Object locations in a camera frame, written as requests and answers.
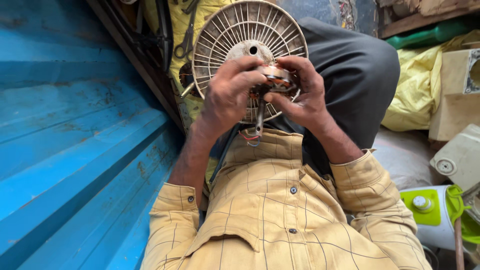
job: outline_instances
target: yellow checkered shirt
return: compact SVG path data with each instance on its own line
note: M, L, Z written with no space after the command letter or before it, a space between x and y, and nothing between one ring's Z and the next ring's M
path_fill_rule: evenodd
M249 147L237 136L198 230L195 189L165 183L142 269L430 270L412 212L373 155L331 164L325 179L302 164L302 139L264 129Z

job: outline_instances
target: corrugated metal sheet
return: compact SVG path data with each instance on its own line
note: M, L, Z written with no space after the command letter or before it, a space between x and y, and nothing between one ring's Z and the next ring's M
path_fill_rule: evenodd
M0 269L135 269L183 137L84 1L0 3Z

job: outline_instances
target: man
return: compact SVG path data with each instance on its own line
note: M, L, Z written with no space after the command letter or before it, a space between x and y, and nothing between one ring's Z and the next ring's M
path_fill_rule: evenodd
M303 93L296 103L265 96L282 116L265 124L272 129L257 147L233 140L198 229L209 151L266 81L247 71L263 63L255 57L219 68L150 212L142 269L431 269L388 172L361 150L395 93L395 50L314 19L299 25L312 62L277 63L297 72ZM355 215L350 225L344 211Z

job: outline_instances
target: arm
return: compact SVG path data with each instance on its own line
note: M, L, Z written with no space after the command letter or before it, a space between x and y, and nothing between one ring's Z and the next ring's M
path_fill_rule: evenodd
M295 103L276 93L265 100L277 105L292 121L308 128L330 159L337 195L355 213L351 226L376 244L401 269L431 269L415 236L412 212L373 155L360 150L328 113L323 78L306 58L288 56L278 64L295 70L302 94Z
M142 269L162 269L176 263L197 235L198 206L202 198L210 149L246 111L248 91L266 81L257 71L256 57L226 61L210 81L205 106L192 124L172 174L158 193L150 211L148 238Z

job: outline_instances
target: hand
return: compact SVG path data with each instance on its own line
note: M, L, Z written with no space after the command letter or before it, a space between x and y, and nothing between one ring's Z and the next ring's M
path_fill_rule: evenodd
M247 71L263 64L254 56L227 60L210 80L204 109L195 121L205 137L215 140L232 128L246 113L250 88L266 82L258 71Z
M279 93L267 93L265 101L274 104L290 120L309 130L330 124L333 118L325 106L324 79L317 73L312 63L304 57L285 56L277 58L277 64L296 71L302 92L294 102Z

